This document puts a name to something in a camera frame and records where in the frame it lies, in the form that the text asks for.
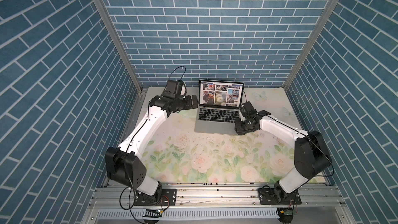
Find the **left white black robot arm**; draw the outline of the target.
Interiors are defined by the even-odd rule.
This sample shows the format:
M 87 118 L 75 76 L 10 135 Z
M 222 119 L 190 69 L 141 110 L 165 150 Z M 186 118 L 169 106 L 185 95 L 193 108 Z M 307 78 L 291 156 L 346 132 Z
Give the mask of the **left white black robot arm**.
M 141 158 L 156 130 L 172 113 L 196 109 L 198 105 L 196 95 L 175 99 L 157 95 L 152 98 L 148 103 L 146 115 L 132 133 L 118 147 L 107 149 L 107 177 L 158 201 L 162 191 L 161 183 L 147 175 Z

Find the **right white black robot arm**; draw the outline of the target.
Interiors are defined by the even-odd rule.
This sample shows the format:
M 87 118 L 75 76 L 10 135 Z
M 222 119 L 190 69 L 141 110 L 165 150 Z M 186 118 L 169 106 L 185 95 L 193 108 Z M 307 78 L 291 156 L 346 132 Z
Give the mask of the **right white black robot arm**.
M 262 130 L 284 141 L 294 149 L 294 166 L 274 184 L 271 194 L 277 203 L 294 200 L 297 190 L 332 165 L 332 158 L 322 134 L 304 131 L 288 125 L 271 113 L 255 110 L 250 104 L 241 105 L 235 119 L 238 135 Z

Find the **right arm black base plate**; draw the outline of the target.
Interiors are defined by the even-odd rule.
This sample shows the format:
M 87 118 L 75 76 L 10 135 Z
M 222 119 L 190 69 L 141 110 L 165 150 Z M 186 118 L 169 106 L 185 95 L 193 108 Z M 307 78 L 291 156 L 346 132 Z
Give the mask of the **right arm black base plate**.
M 275 188 L 259 188 L 259 199 L 261 205 L 301 205 L 302 201 L 298 191 L 293 191 L 289 194 L 285 193 L 282 189 Z

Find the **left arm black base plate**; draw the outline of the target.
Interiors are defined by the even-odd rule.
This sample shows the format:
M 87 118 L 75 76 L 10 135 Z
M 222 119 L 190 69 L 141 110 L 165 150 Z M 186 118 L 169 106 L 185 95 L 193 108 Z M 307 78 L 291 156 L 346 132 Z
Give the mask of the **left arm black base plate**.
M 134 200 L 134 206 L 174 206 L 176 204 L 177 189 L 161 189 L 153 196 L 137 193 Z

